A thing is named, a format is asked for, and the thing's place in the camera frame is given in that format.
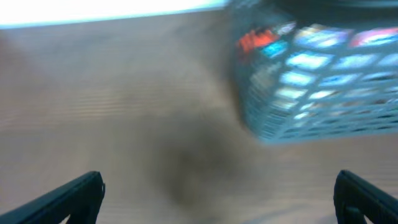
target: bright white area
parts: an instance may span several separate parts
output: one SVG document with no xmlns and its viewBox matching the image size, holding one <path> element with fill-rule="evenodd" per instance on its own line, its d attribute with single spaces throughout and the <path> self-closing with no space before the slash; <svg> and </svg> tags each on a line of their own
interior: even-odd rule
<svg viewBox="0 0 398 224">
<path fill-rule="evenodd" d="M 0 7 L 0 29 L 100 21 L 218 9 L 227 0 L 10 0 Z"/>
</svg>

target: white background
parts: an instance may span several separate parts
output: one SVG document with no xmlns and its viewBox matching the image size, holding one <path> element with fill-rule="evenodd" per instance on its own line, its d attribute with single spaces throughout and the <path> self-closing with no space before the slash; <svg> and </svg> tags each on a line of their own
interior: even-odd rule
<svg viewBox="0 0 398 224">
<path fill-rule="evenodd" d="M 223 7 L 227 0 L 9 0 L 0 28 L 152 16 Z"/>
</svg>

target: mesh pattern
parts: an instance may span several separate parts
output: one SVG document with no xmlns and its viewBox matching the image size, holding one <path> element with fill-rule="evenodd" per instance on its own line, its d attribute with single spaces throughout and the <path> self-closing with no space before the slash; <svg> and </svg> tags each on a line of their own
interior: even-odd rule
<svg viewBox="0 0 398 224">
<path fill-rule="evenodd" d="M 245 18 L 246 33 L 262 26 L 258 21 L 269 22 L 267 17 L 278 20 L 259 6 L 245 13 L 246 17 L 235 19 Z M 353 29 L 347 42 L 359 32 Z M 237 57 L 235 79 L 243 118 L 254 134 L 267 141 L 286 142 L 398 130 L 396 43 L 349 50 L 345 43 L 326 51 L 286 41 L 288 52 L 275 60 L 258 49 L 249 63 L 241 63 Z M 322 56 L 324 65 L 294 65 L 297 57 L 307 53 Z M 360 60 L 347 67 L 354 57 Z M 301 80 L 299 85 L 285 82 L 284 75 L 291 72 L 296 76 L 304 73 L 311 80 Z"/>
</svg>

